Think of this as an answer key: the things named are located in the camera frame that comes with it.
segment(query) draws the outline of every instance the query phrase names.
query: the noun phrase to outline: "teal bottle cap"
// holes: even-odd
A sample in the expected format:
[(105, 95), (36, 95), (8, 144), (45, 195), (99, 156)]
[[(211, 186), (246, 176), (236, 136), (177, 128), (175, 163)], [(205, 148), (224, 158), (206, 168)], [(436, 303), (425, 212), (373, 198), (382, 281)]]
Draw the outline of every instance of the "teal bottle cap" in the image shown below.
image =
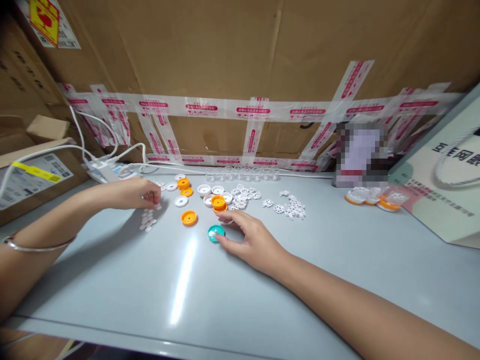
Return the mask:
[(212, 243), (218, 243), (217, 239), (215, 239), (215, 236), (217, 234), (225, 236), (225, 230), (220, 225), (213, 225), (213, 226), (210, 226), (207, 234), (208, 234), (208, 238)]

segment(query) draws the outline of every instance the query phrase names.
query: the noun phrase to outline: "yellow label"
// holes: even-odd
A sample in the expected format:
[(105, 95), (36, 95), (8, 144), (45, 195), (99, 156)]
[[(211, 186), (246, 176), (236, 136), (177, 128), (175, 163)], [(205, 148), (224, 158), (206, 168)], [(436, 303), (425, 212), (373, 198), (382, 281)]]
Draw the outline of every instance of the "yellow label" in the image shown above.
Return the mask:
[(59, 47), (60, 12), (49, 0), (30, 0), (30, 24)]
[(42, 170), (41, 168), (38, 168), (36, 166), (28, 166), (25, 164), (22, 164), (21, 162), (13, 162), (11, 164), (12, 166), (25, 170), (26, 173), (35, 175), (36, 177), (42, 178), (49, 180), (53, 183), (58, 183), (62, 178), (60, 176), (54, 175), (48, 171)]

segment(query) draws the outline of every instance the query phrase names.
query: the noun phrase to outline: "forearm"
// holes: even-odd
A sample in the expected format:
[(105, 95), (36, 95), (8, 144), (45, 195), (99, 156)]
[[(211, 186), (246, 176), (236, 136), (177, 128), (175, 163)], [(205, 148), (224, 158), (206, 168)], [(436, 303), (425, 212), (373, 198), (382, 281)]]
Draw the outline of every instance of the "forearm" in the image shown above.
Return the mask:
[(365, 359), (480, 357), (478, 349), (448, 332), (296, 256), (285, 256), (273, 278), (295, 293)]
[[(74, 238), (98, 211), (85, 193), (79, 193), (20, 230), (14, 242), (24, 248), (63, 244)], [(64, 249), (29, 253), (0, 244), (0, 322), (17, 307)]]

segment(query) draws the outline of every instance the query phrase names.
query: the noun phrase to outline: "box flap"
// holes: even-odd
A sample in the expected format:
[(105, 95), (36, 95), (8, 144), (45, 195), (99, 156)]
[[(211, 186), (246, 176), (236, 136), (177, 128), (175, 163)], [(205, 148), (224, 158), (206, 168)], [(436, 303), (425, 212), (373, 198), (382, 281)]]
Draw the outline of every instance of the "box flap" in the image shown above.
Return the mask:
[(60, 140), (53, 140), (53, 141), (46, 142), (46, 143), (43, 143), (43, 144), (40, 144), (40, 145), (27, 147), (27, 148), (22, 149), (22, 150), (18, 150), (18, 151), (10, 152), (10, 153), (5, 154), (5, 155), (1, 155), (0, 156), (0, 169), (9, 166), (11, 163), (16, 161), (17, 159), (22, 158), (26, 155), (33, 154), (33, 153), (39, 152), (41, 150), (46, 150), (46, 149), (54, 148), (54, 147), (59, 146), (59, 145), (66, 144), (71, 139), (72, 139), (71, 137), (66, 137), (66, 138), (63, 138), (63, 139), (60, 139)]
[(65, 137), (69, 129), (69, 123), (51, 117), (37, 115), (26, 132), (44, 139), (60, 140)]

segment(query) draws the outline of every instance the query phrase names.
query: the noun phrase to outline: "hand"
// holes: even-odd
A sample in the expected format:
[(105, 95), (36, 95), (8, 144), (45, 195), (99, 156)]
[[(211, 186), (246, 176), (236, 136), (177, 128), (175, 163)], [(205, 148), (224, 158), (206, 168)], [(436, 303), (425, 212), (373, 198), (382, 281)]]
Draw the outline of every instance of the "hand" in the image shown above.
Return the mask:
[(100, 209), (155, 209), (162, 190), (141, 177), (109, 182), (82, 191), (82, 198)]
[(215, 238), (221, 246), (252, 268), (273, 277), (289, 253), (275, 240), (265, 225), (259, 219), (239, 210), (218, 212), (216, 215), (221, 222), (233, 221), (245, 234), (243, 242), (217, 235)]

